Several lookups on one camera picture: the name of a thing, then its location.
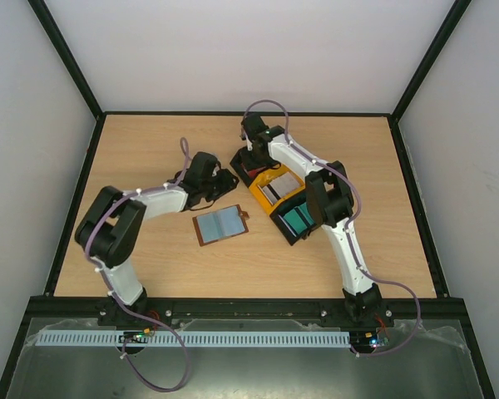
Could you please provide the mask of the brown leather card holder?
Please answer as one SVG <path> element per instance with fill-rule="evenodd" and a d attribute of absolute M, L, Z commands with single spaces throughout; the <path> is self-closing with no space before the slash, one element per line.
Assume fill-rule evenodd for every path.
<path fill-rule="evenodd" d="M 238 204 L 194 217 L 199 245 L 206 246 L 248 233 L 249 218 L 249 214 Z"/>

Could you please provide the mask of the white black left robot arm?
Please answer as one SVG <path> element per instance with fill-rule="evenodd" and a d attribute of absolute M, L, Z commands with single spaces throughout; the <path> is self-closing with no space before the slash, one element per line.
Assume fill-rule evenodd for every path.
<path fill-rule="evenodd" d="M 129 318 L 145 322 L 147 294 L 131 263 L 131 255 L 144 221 L 193 210 L 201 201 L 214 203 L 233 191 L 239 178 L 224 168 L 216 156 L 198 152 L 187 158 L 182 170 L 165 183 L 121 191 L 108 185 L 77 227 L 74 239 L 87 261 L 106 285 L 111 301 Z"/>

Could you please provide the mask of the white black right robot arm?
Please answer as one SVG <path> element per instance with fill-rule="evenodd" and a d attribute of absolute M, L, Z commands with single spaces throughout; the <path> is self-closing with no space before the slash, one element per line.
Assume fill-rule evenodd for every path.
<path fill-rule="evenodd" d="M 256 113 L 244 114 L 241 136 L 245 146 L 232 168 L 289 244 L 316 229 L 326 233 L 340 267 L 347 318 L 366 324 L 383 300 L 356 238 L 353 212 L 360 202 L 343 164 L 320 159 Z"/>

